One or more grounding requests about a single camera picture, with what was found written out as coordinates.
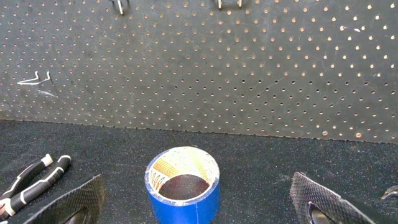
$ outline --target black handle with white stripe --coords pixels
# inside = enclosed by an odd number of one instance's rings
[[[57,183],[69,168],[70,161],[70,156],[61,156],[57,164],[52,167],[50,172],[43,177],[43,179],[37,181],[30,187],[21,191],[19,194],[13,196],[10,201],[10,206],[13,211],[15,213],[18,212],[24,205]]]
[[[17,176],[17,179],[10,185],[3,195],[0,196],[0,201],[5,198],[11,198],[15,194],[18,194],[18,192],[21,192],[21,190],[24,190],[32,179],[51,163],[52,158],[47,154],[43,159],[27,167]]]

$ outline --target hole in tape roll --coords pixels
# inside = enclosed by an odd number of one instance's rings
[[[211,189],[220,176],[216,161],[194,147],[176,147],[149,167],[152,190],[169,200],[192,200]]]

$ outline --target pliers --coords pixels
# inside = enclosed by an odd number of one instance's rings
[[[69,168],[70,161],[70,156],[61,156],[57,164],[52,167],[51,171],[43,179],[28,188],[26,187],[32,179],[43,169],[51,165],[53,160],[47,154],[41,160],[22,171],[3,195],[0,196],[0,221],[15,215],[24,205],[57,183]]]

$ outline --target tape roll rim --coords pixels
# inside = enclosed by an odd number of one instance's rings
[[[154,165],[154,163],[164,154],[168,153],[171,150],[177,150],[177,149],[194,149],[197,151],[201,151],[204,152],[206,154],[208,154],[215,162],[215,167],[217,169],[217,173],[218,175],[216,176],[215,180],[211,183],[210,187],[208,189],[206,189],[202,194],[194,197],[194,198],[190,198],[187,200],[173,200],[173,199],[169,199],[167,197],[164,197],[163,195],[161,195],[160,193],[156,192],[152,186],[149,183],[149,172],[151,167]],[[220,181],[220,168],[218,167],[218,164],[216,162],[216,160],[214,159],[213,156],[211,156],[209,153],[207,153],[206,151],[196,148],[196,147],[191,147],[191,146],[181,146],[181,147],[174,147],[171,149],[168,149],[166,151],[161,152],[160,154],[158,154],[157,156],[155,156],[153,158],[153,160],[151,160],[151,162],[149,163],[149,165],[147,166],[147,169],[145,171],[145,186],[147,188],[147,191],[158,201],[166,204],[166,205],[171,205],[171,206],[187,206],[187,205],[193,205],[196,204],[200,201],[202,201],[203,199],[207,198],[209,195],[211,195],[213,193],[213,191],[217,188],[218,184]]]

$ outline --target black countertop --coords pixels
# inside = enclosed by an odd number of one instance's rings
[[[106,205],[99,223],[156,223],[144,172],[153,157],[177,146],[198,147],[217,160],[221,205],[213,223],[298,223],[289,196],[296,171],[382,214],[398,216],[396,200],[380,201],[387,188],[398,184],[398,147],[367,142],[0,121],[0,189],[46,153],[54,159],[68,154],[70,170],[35,201],[103,174]]]

